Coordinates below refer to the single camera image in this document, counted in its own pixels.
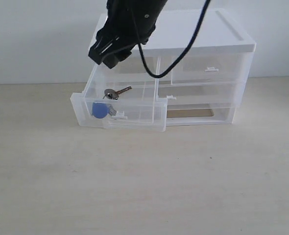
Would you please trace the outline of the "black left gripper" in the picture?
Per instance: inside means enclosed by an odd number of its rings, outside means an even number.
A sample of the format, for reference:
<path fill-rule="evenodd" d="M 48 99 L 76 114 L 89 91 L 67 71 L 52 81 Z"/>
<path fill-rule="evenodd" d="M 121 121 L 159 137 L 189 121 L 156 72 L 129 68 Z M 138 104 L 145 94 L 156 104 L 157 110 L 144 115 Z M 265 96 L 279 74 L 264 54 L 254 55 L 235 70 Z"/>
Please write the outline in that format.
<path fill-rule="evenodd" d="M 89 58 L 109 69 L 127 59 L 131 45 L 119 45 L 119 40 L 136 41 L 139 36 L 146 44 L 166 3 L 165 0 L 108 0 L 107 20 L 90 46 Z"/>

